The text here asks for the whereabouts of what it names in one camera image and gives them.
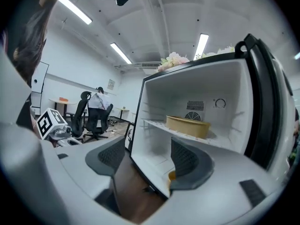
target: ceiling light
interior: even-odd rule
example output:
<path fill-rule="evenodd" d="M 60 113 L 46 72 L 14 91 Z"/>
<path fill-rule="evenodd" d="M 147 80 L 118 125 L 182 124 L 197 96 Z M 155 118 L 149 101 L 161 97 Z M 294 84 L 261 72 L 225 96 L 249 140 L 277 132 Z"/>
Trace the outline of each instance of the ceiling light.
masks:
<path fill-rule="evenodd" d="M 200 39 L 199 39 L 199 43 L 198 43 L 198 47 L 197 47 L 197 50 L 196 50 L 196 53 L 195 53 L 194 60 L 196 60 L 197 57 L 201 57 L 202 56 L 202 53 L 203 53 L 203 51 L 205 49 L 208 37 L 209 36 L 207 34 L 201 33 Z"/>
<path fill-rule="evenodd" d="M 132 62 L 126 57 L 126 55 L 121 51 L 121 49 L 115 44 L 111 44 L 112 48 L 125 60 L 127 64 L 131 64 Z"/>
<path fill-rule="evenodd" d="M 297 60 L 300 58 L 300 53 L 298 53 L 296 56 L 294 56 L 294 58 Z"/>
<path fill-rule="evenodd" d="M 69 8 L 73 13 L 79 16 L 87 25 L 89 25 L 92 22 L 92 20 L 86 14 L 84 14 L 78 7 L 76 7 L 69 0 L 58 0 L 58 1 L 60 1 L 63 5 Z"/>

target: hair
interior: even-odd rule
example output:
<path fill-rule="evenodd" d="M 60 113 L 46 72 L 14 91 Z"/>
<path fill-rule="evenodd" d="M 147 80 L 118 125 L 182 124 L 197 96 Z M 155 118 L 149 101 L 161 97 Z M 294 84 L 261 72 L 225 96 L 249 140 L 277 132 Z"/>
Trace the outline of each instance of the hair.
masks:
<path fill-rule="evenodd" d="M 47 0 L 23 27 L 13 65 L 25 81 L 30 81 L 40 63 L 45 45 L 45 30 L 57 0 Z"/>
<path fill-rule="evenodd" d="M 102 87 L 98 87 L 97 90 L 98 90 L 98 92 L 102 92 L 104 94 L 104 90 Z"/>

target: fridge vent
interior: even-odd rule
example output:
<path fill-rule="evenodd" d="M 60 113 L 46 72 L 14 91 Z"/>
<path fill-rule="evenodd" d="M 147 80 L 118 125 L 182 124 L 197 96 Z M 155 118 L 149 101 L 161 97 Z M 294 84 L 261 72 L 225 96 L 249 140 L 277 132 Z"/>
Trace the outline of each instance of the fridge vent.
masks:
<path fill-rule="evenodd" d="M 203 101 L 188 101 L 187 109 L 195 110 L 195 111 L 204 111 L 204 102 Z"/>
<path fill-rule="evenodd" d="M 191 120 L 196 120 L 196 121 L 201 121 L 200 116 L 196 112 L 189 112 L 185 118 L 191 119 Z"/>

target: office chair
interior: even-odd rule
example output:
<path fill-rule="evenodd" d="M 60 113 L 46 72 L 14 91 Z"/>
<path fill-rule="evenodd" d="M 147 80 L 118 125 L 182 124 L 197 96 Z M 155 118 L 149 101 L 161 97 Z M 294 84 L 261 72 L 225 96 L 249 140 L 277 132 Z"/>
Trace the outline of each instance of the office chair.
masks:
<path fill-rule="evenodd" d="M 90 133 L 86 133 L 83 135 L 90 136 L 88 140 L 86 140 L 84 143 L 89 142 L 92 139 L 99 140 L 99 138 L 108 138 L 106 136 L 101 136 L 107 129 L 108 129 L 108 117 L 113 109 L 113 105 L 110 104 L 106 110 L 103 109 L 97 109 L 97 108 L 89 108 L 89 118 L 88 122 L 86 124 L 86 129 L 90 131 Z M 101 119 L 101 127 L 97 127 L 98 120 Z"/>
<path fill-rule="evenodd" d="M 83 119 L 85 118 L 85 116 L 83 116 L 83 113 L 84 113 L 86 104 L 88 103 L 88 101 L 90 99 L 90 95 L 91 95 L 91 92 L 89 92 L 89 91 L 83 92 L 80 95 L 81 100 L 78 103 L 76 113 L 74 114 L 71 112 L 67 112 L 67 114 L 70 114 L 70 116 L 72 116 L 72 120 L 69 125 L 72 128 L 72 136 L 74 136 L 74 137 L 80 137 L 83 133 L 83 130 L 84 130 Z"/>

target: mini fridge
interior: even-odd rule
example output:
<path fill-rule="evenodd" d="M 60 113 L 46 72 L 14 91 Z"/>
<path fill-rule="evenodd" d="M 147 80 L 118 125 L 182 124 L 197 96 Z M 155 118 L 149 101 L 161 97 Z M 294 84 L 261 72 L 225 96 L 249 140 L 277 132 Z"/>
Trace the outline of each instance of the mini fridge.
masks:
<path fill-rule="evenodd" d="M 171 138 L 235 151 L 278 182 L 293 148 L 293 92 L 280 62 L 251 34 L 235 52 L 190 61 L 144 78 L 130 157 L 148 184 L 170 196 Z M 166 116 L 210 123 L 206 139 L 166 127 Z"/>

